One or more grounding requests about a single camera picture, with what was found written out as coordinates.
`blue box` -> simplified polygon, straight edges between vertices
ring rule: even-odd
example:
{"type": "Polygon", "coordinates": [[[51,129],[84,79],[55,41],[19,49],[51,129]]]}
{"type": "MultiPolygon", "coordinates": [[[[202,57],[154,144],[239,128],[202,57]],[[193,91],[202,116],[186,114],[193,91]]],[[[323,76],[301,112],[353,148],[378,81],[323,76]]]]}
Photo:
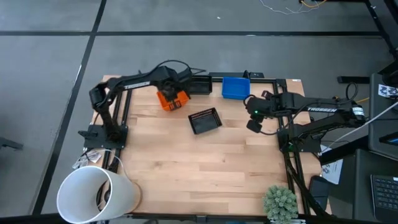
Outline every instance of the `blue box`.
{"type": "Polygon", "coordinates": [[[227,99],[244,100],[250,95],[250,79],[224,77],[222,94],[227,99]]]}

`floor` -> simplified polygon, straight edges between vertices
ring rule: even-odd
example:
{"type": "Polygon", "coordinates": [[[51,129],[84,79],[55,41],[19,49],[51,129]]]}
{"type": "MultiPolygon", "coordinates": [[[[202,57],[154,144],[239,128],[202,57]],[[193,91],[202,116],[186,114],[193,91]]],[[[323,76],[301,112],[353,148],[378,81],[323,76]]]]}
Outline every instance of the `floor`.
{"type": "MultiPolygon", "coordinates": [[[[262,0],[275,10],[297,10],[297,1],[262,0]]],[[[93,27],[101,0],[0,0],[2,30],[82,30],[93,27]]],[[[398,45],[398,29],[381,1],[372,1],[398,45]]],[[[99,31],[375,31],[366,6],[327,2],[309,13],[272,12],[258,0],[108,0],[99,31]]],[[[0,136],[24,144],[0,150],[0,217],[27,215],[50,155],[88,43],[87,36],[0,36],[0,136]]],[[[132,75],[166,59],[180,59],[212,72],[263,72],[269,78],[299,78],[306,96],[344,96],[337,76],[367,76],[392,61],[378,37],[124,36],[97,37],[62,146],[43,213],[57,212],[63,179],[81,154],[93,110],[88,90],[103,75],[132,75]]],[[[368,96],[359,85],[357,99],[368,96]]],[[[313,114],[321,118],[322,114],[313,114]]],[[[336,130],[334,140],[348,130],[336,130]]],[[[348,140],[364,135],[366,130],[348,140]]],[[[332,210],[339,217],[342,206],[332,210]]]]}

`succulent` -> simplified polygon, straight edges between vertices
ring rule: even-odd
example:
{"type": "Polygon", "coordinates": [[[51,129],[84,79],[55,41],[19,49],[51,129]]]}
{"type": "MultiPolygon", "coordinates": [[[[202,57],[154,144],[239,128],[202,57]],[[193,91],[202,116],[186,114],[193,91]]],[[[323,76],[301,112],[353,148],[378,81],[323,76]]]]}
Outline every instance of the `succulent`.
{"type": "Polygon", "coordinates": [[[272,186],[268,189],[264,201],[264,211],[269,219],[278,224],[289,224],[292,218],[297,218],[296,195],[287,187],[272,186]]]}

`black basket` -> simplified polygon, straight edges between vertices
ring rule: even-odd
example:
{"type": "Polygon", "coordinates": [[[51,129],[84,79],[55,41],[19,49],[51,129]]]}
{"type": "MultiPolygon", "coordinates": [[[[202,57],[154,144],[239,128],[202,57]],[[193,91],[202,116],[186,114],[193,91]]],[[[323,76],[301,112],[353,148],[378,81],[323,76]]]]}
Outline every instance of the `black basket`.
{"type": "Polygon", "coordinates": [[[195,134],[204,133],[223,125],[216,108],[191,114],[188,116],[188,119],[195,134]]]}
{"type": "Polygon", "coordinates": [[[194,75],[191,79],[191,95],[209,95],[213,91],[213,81],[209,75],[194,75]]]}

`wooden tabletop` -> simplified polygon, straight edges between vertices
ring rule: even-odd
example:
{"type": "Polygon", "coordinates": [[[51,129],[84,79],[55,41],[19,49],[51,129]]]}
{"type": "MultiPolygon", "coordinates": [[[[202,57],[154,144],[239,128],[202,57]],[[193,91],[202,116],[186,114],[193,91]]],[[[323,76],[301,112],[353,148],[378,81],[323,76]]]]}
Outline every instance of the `wooden tabletop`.
{"type": "MultiPolygon", "coordinates": [[[[300,80],[286,80],[287,89],[303,95],[300,80]]],[[[271,84],[252,83],[251,94],[272,92],[271,84]]],[[[277,136],[256,134],[246,128],[250,115],[241,100],[224,99],[221,83],[210,95],[192,95],[182,108],[167,112],[159,104],[156,87],[133,90],[127,125],[129,132],[121,160],[131,180],[142,189],[142,202],[134,212],[266,215],[262,197],[272,185],[287,186],[284,158],[277,136]],[[223,125],[195,135],[188,115],[215,107],[223,125]]],[[[124,98],[119,110],[119,123],[124,98]]],[[[300,113],[295,123],[310,122],[300,113]]],[[[264,132],[278,128],[277,119],[262,122],[264,132]]],[[[301,153],[305,183],[321,172],[310,153],[301,153]]],[[[299,213],[300,191],[295,186],[299,213]]]]}

